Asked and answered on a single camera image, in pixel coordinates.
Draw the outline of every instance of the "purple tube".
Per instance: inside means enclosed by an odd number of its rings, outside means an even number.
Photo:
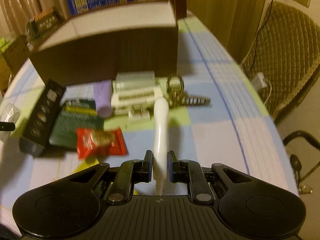
[[[96,82],[93,84],[94,100],[98,116],[108,118],[113,110],[111,107],[111,80]]]

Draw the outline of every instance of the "crosshair symbol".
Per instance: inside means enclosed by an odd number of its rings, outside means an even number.
[[[164,201],[164,199],[163,199],[163,198],[157,198],[156,201],[157,201],[158,203],[162,203],[162,202]]]

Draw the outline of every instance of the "power cord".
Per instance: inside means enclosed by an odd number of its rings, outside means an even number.
[[[264,78],[265,81],[267,81],[267,83],[269,84],[269,87],[270,87],[270,92],[269,92],[269,95],[266,99],[266,101],[264,101],[264,105],[266,105],[266,103],[268,102],[268,100],[270,99],[270,96],[271,96],[271,92],[272,92],[272,85],[271,85],[271,82],[270,80],[268,80],[267,78]]]
[[[251,73],[251,71],[252,71],[252,68],[253,68],[255,59],[256,59],[257,45],[258,45],[258,35],[259,35],[260,31],[263,29],[263,27],[266,26],[268,20],[270,19],[271,9],[272,9],[272,3],[273,3],[273,0],[271,0],[271,3],[270,3],[270,10],[269,10],[269,14],[268,14],[268,17],[267,17],[266,22],[265,22],[265,23],[260,27],[260,29],[257,31],[257,34],[256,34],[256,46],[255,46],[255,49],[254,49],[254,56],[253,56],[253,60],[252,60],[251,66],[250,66],[250,68],[249,68],[249,71],[247,71],[247,73],[246,73],[246,76],[247,76],[247,77],[249,77],[249,75],[250,75],[250,73]]]

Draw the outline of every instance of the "checkered tablecloth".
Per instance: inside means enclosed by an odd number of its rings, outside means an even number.
[[[276,127],[259,96],[238,65],[218,40],[196,18],[179,21],[178,74],[190,95],[210,97],[209,107],[170,110],[168,149],[178,159],[198,161],[204,167],[224,163],[237,170],[297,194],[291,167]],[[165,79],[160,79],[165,90]],[[0,111],[13,103],[21,111],[17,129],[2,145],[0,163],[0,219],[16,229],[11,208],[24,192],[71,174],[80,164],[75,152],[47,153],[33,158],[19,151],[18,137],[43,90],[44,84],[27,61],[8,89]],[[67,88],[64,99],[93,99],[91,84]],[[105,129],[120,126],[129,154],[107,157],[119,166],[123,161],[143,159],[153,148],[154,123],[129,124],[127,116],[105,121]],[[139,183],[138,192],[151,194],[154,183]],[[164,194],[185,194],[184,184],[164,184]]]

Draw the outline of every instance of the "dark green package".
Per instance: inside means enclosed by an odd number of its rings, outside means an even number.
[[[94,101],[66,101],[52,129],[49,143],[51,145],[77,148],[77,128],[103,129],[104,120],[97,116]]]

